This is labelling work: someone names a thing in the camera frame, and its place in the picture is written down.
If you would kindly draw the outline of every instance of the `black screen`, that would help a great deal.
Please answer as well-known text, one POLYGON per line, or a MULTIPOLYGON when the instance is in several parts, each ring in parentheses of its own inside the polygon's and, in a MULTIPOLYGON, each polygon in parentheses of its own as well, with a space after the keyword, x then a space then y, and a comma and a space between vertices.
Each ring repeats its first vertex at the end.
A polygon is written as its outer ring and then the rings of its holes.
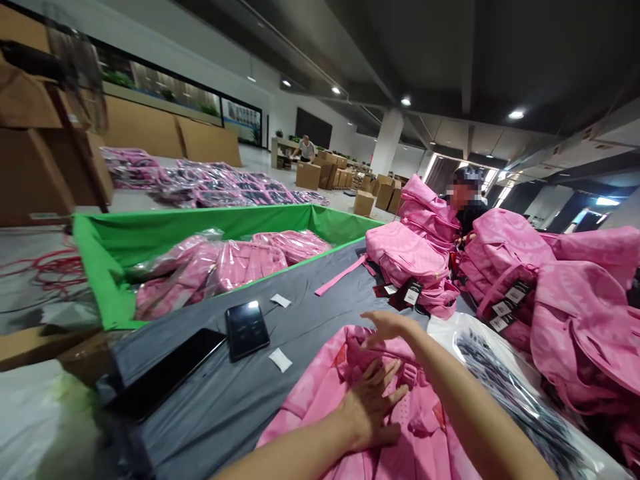
POLYGON ((257 301, 227 310, 227 335, 232 361, 240 360, 269 344, 269 332, 257 301))
POLYGON ((106 404, 105 408, 134 421, 146 419, 225 340, 226 336, 220 332, 198 330, 106 404))
POLYGON ((302 138, 308 135, 309 140, 314 145, 328 149, 331 143, 331 132, 333 126, 330 123, 320 120, 309 112, 298 108, 298 115, 295 119, 295 136, 302 138))

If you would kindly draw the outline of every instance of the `tiled floor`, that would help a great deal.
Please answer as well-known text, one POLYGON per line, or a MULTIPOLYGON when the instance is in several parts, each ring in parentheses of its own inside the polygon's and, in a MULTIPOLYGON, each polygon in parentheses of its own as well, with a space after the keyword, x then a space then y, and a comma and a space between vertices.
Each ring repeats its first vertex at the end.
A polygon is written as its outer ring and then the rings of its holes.
MULTIPOLYGON (((290 189, 295 186, 295 166, 293 171, 272 169, 271 154, 265 150, 240 146, 240 156, 245 165, 243 170, 264 172, 282 182, 290 189)), ((172 159, 161 159, 164 166, 174 165, 172 159)), ((354 197, 344 195, 342 191, 319 190, 330 202, 330 207, 349 213, 353 212, 354 197)), ((168 207, 156 203, 142 191, 116 190, 110 212, 144 211, 166 209, 168 207)), ((79 207, 79 213, 99 213, 97 207, 79 207)), ((389 212, 373 208, 372 218, 384 222, 393 220, 389 212)), ((34 259, 52 251, 62 250, 63 235, 60 227, 29 227, 19 229, 0 229, 0 265, 24 259, 34 259)), ((28 263, 20 263, 6 267, 2 274, 17 271, 28 263)), ((73 293, 85 289, 82 285, 72 290, 73 293)), ((50 299, 52 292, 45 293, 40 286, 33 283, 33 271, 18 275, 0 277, 0 335, 38 325, 41 319, 40 304, 50 299)))

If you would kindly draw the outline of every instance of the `white tag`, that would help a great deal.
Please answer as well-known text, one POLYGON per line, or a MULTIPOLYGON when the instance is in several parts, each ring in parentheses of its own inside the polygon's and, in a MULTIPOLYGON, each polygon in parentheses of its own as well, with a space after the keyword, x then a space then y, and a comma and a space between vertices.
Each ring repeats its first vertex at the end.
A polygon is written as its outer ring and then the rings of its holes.
POLYGON ((411 289, 407 290, 407 294, 405 295, 405 302, 415 305, 415 302, 418 301, 418 292, 413 291, 411 289))
POLYGON ((282 306, 284 308, 287 308, 291 304, 291 302, 289 300, 284 298, 282 295, 278 295, 277 293, 271 298, 271 301, 274 301, 274 302, 280 304, 280 306, 282 306))
POLYGON ((282 373, 286 372, 292 365, 291 360, 289 360, 280 349, 274 350, 272 354, 270 354, 269 358, 276 364, 282 373))
POLYGON ((57 213, 42 212, 42 213, 30 213, 29 218, 31 220, 52 220, 52 219, 58 219, 61 217, 57 213))
POLYGON ((502 317, 496 317, 489 322, 489 324, 493 327, 496 332, 502 332, 505 328, 509 326, 507 322, 502 317))
POLYGON ((514 302, 516 305, 520 303, 525 297, 525 293, 523 291, 518 290, 516 287, 511 287, 509 291, 505 294, 505 297, 514 302))
POLYGON ((499 317, 502 317, 508 313, 511 313, 511 309, 505 302, 496 303, 493 306, 493 311, 496 312, 499 317))

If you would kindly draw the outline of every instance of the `phone screen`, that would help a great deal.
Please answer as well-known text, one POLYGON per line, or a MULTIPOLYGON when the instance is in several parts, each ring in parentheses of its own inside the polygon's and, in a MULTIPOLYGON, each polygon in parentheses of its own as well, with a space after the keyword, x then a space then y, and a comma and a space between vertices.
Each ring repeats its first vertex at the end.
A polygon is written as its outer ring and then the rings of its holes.
POLYGON ((227 310, 227 335, 231 361, 240 360, 268 346, 269 332, 257 301, 227 310))
POLYGON ((198 330, 106 404, 105 409, 134 421, 145 420, 226 339, 214 330, 198 330))

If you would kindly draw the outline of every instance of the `fan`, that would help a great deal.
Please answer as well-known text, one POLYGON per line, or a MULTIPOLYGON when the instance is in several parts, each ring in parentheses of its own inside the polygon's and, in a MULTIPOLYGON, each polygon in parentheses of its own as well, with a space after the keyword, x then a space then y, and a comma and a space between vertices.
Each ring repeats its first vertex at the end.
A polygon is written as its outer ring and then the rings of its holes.
POLYGON ((108 127, 107 106, 102 88, 102 74, 95 48, 87 36, 72 27, 73 20, 60 7, 44 4, 47 39, 52 54, 36 50, 15 41, 0 40, 6 62, 30 75, 44 77, 45 89, 66 130, 75 154, 80 158, 89 187, 103 213, 107 213, 107 199, 100 188, 97 172, 91 163, 91 152, 81 142, 81 131, 91 130, 102 135, 108 127), (67 114, 60 96, 65 92, 72 115, 67 114))

